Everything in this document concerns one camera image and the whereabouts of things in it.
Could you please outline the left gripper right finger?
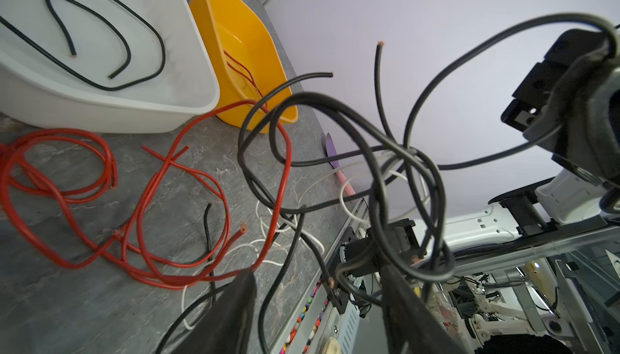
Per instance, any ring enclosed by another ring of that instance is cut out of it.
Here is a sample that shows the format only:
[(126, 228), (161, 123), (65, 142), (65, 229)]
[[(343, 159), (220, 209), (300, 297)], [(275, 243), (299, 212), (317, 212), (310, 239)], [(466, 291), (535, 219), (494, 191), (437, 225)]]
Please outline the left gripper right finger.
[(384, 327), (390, 353), (463, 353), (392, 265), (380, 270)]

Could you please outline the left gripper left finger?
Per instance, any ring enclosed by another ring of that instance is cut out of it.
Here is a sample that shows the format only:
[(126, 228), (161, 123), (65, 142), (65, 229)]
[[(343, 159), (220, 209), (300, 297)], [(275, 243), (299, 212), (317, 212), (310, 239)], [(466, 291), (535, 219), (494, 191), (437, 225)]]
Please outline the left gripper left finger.
[(174, 353), (247, 352), (257, 296), (254, 275), (247, 269), (218, 290), (220, 298)]

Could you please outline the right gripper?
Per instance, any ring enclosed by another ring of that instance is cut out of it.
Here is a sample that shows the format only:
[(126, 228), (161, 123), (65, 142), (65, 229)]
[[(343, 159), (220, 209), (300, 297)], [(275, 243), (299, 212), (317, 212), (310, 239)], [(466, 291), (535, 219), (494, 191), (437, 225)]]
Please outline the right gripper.
[(619, 59), (601, 33), (570, 29), (513, 93), (501, 121), (541, 142), (563, 168), (592, 184), (619, 182)]

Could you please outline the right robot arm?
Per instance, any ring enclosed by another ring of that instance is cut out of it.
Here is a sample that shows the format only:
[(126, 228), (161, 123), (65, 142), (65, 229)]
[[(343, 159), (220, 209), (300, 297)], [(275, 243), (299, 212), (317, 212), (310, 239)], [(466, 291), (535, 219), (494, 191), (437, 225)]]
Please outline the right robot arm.
[(605, 53), (602, 34), (571, 29), (518, 86), (502, 122), (550, 152), (561, 171), (450, 218), (446, 241), (457, 257), (548, 242), (569, 224), (617, 211), (619, 60)]

